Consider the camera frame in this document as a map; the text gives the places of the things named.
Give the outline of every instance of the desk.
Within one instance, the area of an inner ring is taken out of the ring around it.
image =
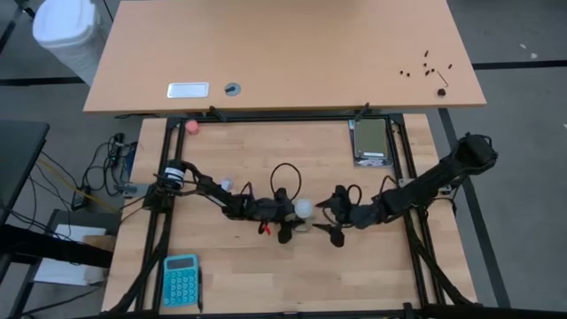
[[[449,85],[445,97],[437,95],[446,86],[439,72]],[[208,82],[208,97],[169,99],[171,82]],[[235,97],[224,91],[231,82],[242,87]],[[367,102],[485,104],[445,0],[124,1],[84,111],[289,111]]]
[[[438,162],[429,124],[421,114],[404,115],[404,119],[421,174]],[[166,120],[144,121],[133,182],[154,181],[165,125]],[[363,191],[362,202],[369,202],[383,177],[392,173],[390,168],[353,167],[345,121],[202,124],[198,135],[185,137],[183,159],[217,181],[231,178],[233,191],[252,182],[257,198],[271,195],[271,170],[287,161],[303,176],[299,198],[314,202],[326,199],[339,183],[357,183]],[[293,192],[297,176],[283,167],[274,182]],[[129,207],[124,215],[138,207]],[[450,205],[436,201],[429,212],[439,265],[466,297],[475,299]],[[320,219],[321,211],[316,213]],[[120,227],[103,309],[118,302],[140,269],[149,216],[150,212],[140,211]],[[226,219],[205,198],[175,200],[169,254],[199,255],[205,313],[399,309],[402,302],[419,307],[401,219],[348,230],[343,248],[332,246],[320,230],[295,233],[290,243],[280,245],[276,236],[258,235],[257,228],[256,222]],[[150,277],[148,306],[153,283]],[[195,312],[197,307],[161,309],[164,314]]]

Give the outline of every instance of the calculator display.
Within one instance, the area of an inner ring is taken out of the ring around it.
[[[169,269],[188,268],[188,267],[193,267],[192,258],[167,261],[167,268]]]

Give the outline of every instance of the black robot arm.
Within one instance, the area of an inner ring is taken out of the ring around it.
[[[192,178],[186,180],[188,173]],[[252,185],[248,183],[240,194],[233,195],[224,190],[211,176],[202,174],[195,165],[178,160],[170,160],[163,175],[156,175],[157,182],[148,189],[144,199],[144,207],[160,211],[170,210],[173,197],[199,195],[211,200],[222,210],[227,218],[235,221],[259,222],[259,234],[269,231],[268,224],[280,225],[278,240],[285,244],[291,240],[291,230],[303,221],[295,215],[295,209],[287,196],[285,188],[274,193],[273,198],[255,199]],[[195,188],[184,191],[185,184],[193,184]]]
[[[497,158],[490,137],[467,134],[435,167],[404,187],[377,194],[369,205],[352,204],[348,191],[338,185],[331,198],[317,206],[323,210],[330,208],[337,221],[335,228],[353,225],[363,230],[376,223],[391,222],[411,207],[427,207],[439,188],[485,172],[494,166]]]

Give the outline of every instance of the white label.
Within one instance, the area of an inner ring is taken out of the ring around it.
[[[169,83],[167,97],[169,98],[198,98],[209,96],[209,83]]]
[[[370,157],[384,157],[383,153],[364,152],[362,155]]]

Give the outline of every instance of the white ball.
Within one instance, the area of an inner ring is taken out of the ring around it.
[[[313,203],[311,199],[301,198],[295,203],[295,214],[301,219],[313,216]]]

